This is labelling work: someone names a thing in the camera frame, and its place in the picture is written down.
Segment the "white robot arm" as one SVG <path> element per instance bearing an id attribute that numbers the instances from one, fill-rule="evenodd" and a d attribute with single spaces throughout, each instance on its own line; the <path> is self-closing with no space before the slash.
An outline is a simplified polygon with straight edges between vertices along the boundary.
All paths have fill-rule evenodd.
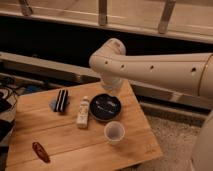
<path id="1" fill-rule="evenodd" d="M 89 65 L 109 92 L 126 78 L 213 103 L 213 53 L 127 56 L 124 44 L 111 38 L 91 55 Z M 187 171 L 213 171 L 213 108 L 196 139 Z"/>

